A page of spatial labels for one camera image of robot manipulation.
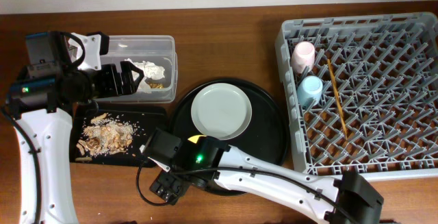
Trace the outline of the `yellow bowl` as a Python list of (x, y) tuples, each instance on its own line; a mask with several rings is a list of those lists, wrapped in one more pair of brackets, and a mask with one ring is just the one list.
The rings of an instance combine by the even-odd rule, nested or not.
[(204, 138), (206, 138), (205, 135), (195, 135), (195, 136), (191, 136), (191, 137), (189, 137), (189, 138), (188, 138), (188, 141), (190, 141), (190, 142), (196, 144), (200, 139), (204, 139)]

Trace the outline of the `pink cup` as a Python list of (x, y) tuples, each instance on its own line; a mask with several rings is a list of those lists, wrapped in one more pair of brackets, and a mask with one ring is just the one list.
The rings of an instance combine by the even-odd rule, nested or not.
[(315, 47), (311, 42), (298, 43), (292, 52), (291, 67), (295, 73), (301, 74), (306, 67), (313, 68), (315, 62)]

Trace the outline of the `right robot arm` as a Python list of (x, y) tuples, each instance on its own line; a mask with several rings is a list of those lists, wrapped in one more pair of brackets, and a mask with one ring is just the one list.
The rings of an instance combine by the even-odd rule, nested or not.
[(340, 179), (299, 173), (253, 157), (224, 140), (182, 140), (157, 132), (141, 152), (166, 172), (199, 188), (247, 192), (289, 207), (316, 223), (379, 223), (384, 199), (360, 174)]

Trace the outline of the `grey plate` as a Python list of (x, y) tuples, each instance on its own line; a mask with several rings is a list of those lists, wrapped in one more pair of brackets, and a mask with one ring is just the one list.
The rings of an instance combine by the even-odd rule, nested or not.
[(197, 130), (219, 140), (241, 135), (250, 125), (253, 109), (248, 95), (233, 84), (210, 84), (195, 95), (190, 114)]

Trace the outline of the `wooden chopstick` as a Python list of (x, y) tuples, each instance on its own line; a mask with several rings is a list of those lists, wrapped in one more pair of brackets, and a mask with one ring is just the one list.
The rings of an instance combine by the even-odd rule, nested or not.
[(337, 83), (336, 83), (333, 67), (331, 64), (331, 59), (327, 59), (327, 66), (328, 66), (329, 75), (331, 78), (331, 83), (332, 83), (332, 87), (333, 87), (333, 93), (334, 93), (334, 97), (335, 97), (335, 101), (336, 101), (337, 110), (339, 112), (339, 118), (340, 118), (340, 121), (342, 124), (342, 131), (344, 133), (345, 140), (347, 140), (348, 139), (348, 131), (347, 131), (345, 120), (344, 120), (344, 113), (343, 113), (342, 105), (341, 105), (341, 102), (339, 99), (339, 92), (337, 89)]

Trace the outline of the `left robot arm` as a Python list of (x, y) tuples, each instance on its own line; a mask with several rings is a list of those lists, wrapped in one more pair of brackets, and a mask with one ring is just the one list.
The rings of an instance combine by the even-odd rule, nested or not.
[(77, 223), (69, 140), (75, 103), (133, 94), (128, 61), (101, 64), (110, 37), (48, 31), (25, 38), (29, 65), (10, 86), (1, 113), (12, 124), (21, 161), (20, 223)]

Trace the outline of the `brown gold snack wrapper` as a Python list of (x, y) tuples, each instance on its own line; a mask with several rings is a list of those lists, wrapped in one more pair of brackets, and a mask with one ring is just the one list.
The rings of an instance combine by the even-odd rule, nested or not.
[(152, 89), (162, 89), (162, 88), (164, 88), (163, 84), (158, 84), (158, 83), (148, 83), (148, 85)]

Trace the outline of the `white tissue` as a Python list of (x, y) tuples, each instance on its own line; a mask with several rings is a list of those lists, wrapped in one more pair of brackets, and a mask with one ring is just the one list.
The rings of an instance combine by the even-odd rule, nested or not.
[[(125, 61), (133, 62), (130, 58), (125, 59)], [(141, 80), (137, 92), (151, 93), (152, 88), (150, 88), (148, 83), (158, 83), (164, 85), (165, 68), (163, 66), (158, 66), (153, 62), (147, 61), (133, 63), (144, 71), (144, 78)]]

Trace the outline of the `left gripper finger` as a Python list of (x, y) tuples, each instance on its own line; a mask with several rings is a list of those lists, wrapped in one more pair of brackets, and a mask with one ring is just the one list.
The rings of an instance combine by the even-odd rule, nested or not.
[(142, 80), (144, 78), (144, 71), (139, 66), (136, 66), (133, 62), (121, 62), (121, 69), (122, 72), (125, 75), (130, 76), (132, 80)]
[(140, 85), (141, 79), (134, 80), (132, 78), (125, 78), (123, 80), (123, 94), (124, 95), (132, 95), (136, 93), (138, 90), (138, 86)]

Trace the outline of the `blue cup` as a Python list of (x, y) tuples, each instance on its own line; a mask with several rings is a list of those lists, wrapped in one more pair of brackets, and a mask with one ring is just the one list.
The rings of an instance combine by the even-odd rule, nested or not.
[(312, 108), (322, 96), (323, 82), (319, 77), (307, 76), (297, 89), (298, 103), (302, 108)]

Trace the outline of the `food scraps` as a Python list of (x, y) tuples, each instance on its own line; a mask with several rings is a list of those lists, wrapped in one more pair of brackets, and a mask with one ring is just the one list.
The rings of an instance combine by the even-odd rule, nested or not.
[(146, 135), (139, 121), (122, 121), (124, 114), (113, 116), (108, 112), (92, 117), (82, 125), (82, 131), (76, 142), (80, 159), (108, 158), (111, 155), (130, 155), (135, 157), (134, 139)]

